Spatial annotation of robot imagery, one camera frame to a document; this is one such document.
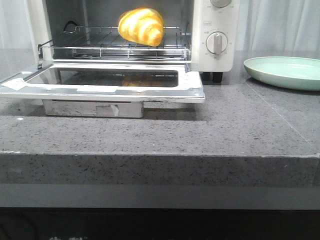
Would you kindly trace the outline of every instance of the plate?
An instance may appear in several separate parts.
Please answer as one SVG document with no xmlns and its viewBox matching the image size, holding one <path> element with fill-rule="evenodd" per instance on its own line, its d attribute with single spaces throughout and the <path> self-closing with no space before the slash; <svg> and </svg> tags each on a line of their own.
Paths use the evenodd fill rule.
<svg viewBox="0 0 320 240">
<path fill-rule="evenodd" d="M 244 61 L 254 79 L 277 87 L 320 91 L 320 60 L 303 57 L 266 56 Z"/>
</svg>

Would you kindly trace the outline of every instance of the granite countertop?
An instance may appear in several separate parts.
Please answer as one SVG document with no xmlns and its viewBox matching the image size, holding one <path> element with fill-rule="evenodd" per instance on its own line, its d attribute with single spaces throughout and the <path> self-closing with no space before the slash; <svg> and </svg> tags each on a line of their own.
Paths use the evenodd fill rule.
<svg viewBox="0 0 320 240">
<path fill-rule="evenodd" d="M 320 185 L 320 93 L 260 83 L 243 61 L 320 52 L 236 52 L 201 104 L 148 103 L 144 118 L 46 116 L 42 102 L 0 99 L 3 184 Z M 34 64 L 0 50 L 0 77 Z"/>
</svg>

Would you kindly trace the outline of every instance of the wire rack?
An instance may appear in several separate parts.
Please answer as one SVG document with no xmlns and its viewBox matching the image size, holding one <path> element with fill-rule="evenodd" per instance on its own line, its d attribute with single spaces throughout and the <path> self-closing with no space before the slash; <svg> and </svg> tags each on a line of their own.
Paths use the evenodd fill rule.
<svg viewBox="0 0 320 240">
<path fill-rule="evenodd" d="M 40 45 L 54 49 L 54 59 L 129 59 L 148 61 L 186 61 L 190 59 L 189 36 L 180 27 L 164 27 L 157 47 L 123 39 L 114 26 L 76 26 Z"/>
</svg>

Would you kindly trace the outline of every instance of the control knob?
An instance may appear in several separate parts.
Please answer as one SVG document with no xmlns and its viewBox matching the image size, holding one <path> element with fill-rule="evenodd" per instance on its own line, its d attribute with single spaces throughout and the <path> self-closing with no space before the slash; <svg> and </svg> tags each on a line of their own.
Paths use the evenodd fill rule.
<svg viewBox="0 0 320 240">
<path fill-rule="evenodd" d="M 221 54 L 226 50 L 228 45 L 228 38 L 222 32 L 214 32 L 206 39 L 206 48 L 210 53 Z"/>
<path fill-rule="evenodd" d="M 210 0 L 210 2 L 217 8 L 223 8 L 231 3 L 231 0 Z"/>
</svg>

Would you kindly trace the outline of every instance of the open oven door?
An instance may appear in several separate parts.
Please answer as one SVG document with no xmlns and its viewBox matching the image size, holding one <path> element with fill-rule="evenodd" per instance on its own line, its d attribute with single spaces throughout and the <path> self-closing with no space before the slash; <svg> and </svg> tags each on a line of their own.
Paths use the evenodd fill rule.
<svg viewBox="0 0 320 240">
<path fill-rule="evenodd" d="M 40 70 L 26 69 L 1 81 L 0 97 L 42 99 L 51 111 L 64 105 L 63 112 L 46 109 L 49 115 L 72 116 L 70 109 L 78 113 L 81 108 L 80 116 L 131 118 L 143 116 L 143 102 L 205 100 L 199 72 L 189 71 L 186 64 L 100 62 L 44 62 Z M 102 112 L 97 110 L 98 102 Z"/>
</svg>

